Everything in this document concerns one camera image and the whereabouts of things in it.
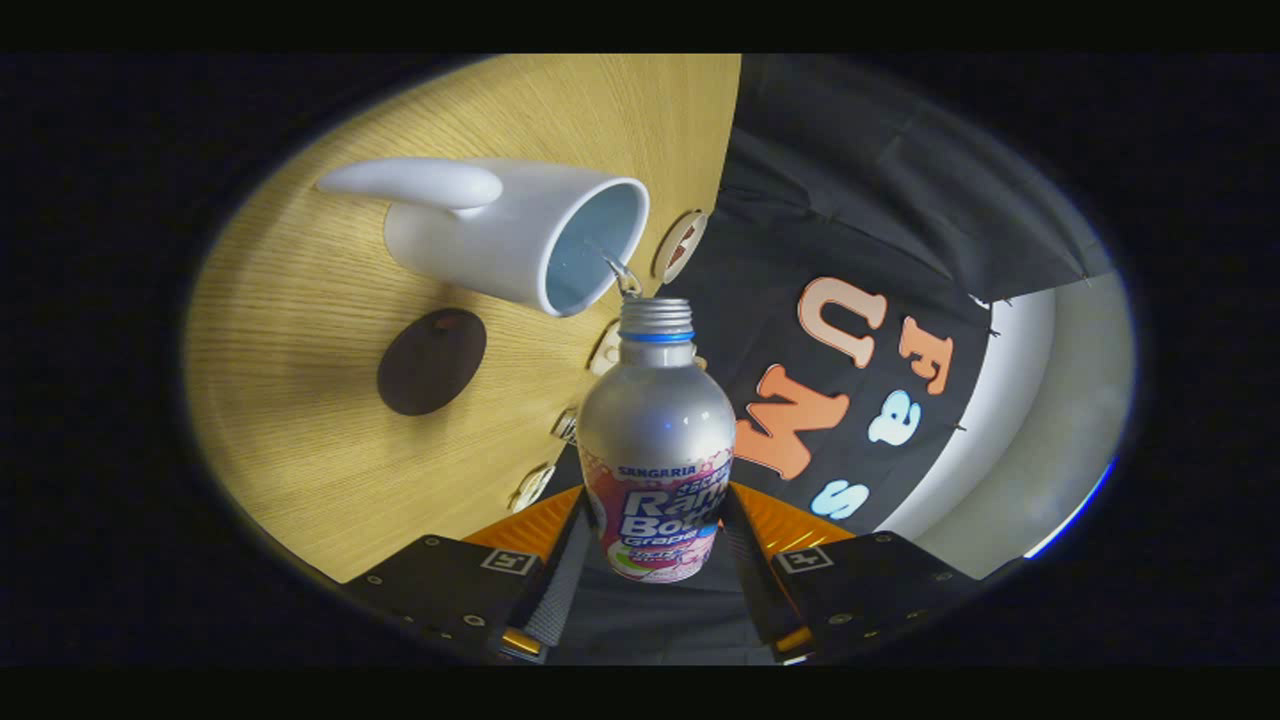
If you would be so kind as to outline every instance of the bottle label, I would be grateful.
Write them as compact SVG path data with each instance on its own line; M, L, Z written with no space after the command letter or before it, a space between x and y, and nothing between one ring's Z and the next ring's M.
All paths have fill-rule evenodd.
M596 537L609 565L643 583L701 569L716 541L733 450L678 465L611 466L579 446Z

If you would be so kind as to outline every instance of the letter m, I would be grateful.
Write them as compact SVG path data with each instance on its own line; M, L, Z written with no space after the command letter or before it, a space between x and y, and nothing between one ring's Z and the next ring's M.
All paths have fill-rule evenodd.
M751 402L746 413L764 428L756 430L750 420L737 421L733 455L749 462L777 470L790 480L809 466L813 456L796 437L796 430L835 428L849 411L849 396L827 397L787 377L787 369L773 364L764 372L755 392L760 397L782 397L788 402Z

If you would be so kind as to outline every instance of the dark brown circle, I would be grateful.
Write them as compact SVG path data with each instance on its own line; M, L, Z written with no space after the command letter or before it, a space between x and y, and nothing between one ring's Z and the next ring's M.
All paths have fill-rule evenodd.
M401 415L434 413L471 382L485 342L484 323L466 310L451 307L419 318L383 355L378 395Z

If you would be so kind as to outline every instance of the wood grain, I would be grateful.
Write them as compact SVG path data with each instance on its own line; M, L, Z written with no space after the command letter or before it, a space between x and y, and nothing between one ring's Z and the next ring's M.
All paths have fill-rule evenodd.
M387 204L314 190L384 156L506 156L636 177L652 197L631 268L646 295L676 219L710 211L737 95L736 55L512 55L399 94L320 137L252 193L196 281L184 375L219 480L282 544L337 582L424 533L461 538L504 518L525 475L563 448L550 429L596 379L617 315L608 293L556 319L398 265ZM463 307L489 346L448 406L383 405L378 364L433 310Z

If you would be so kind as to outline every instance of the silver bottle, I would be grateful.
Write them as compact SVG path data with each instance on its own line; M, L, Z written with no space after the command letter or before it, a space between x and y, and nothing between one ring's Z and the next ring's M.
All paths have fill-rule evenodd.
M681 299L628 297L620 363L579 410L577 448L596 538L620 575L673 583L716 541L733 460L733 406L694 364Z

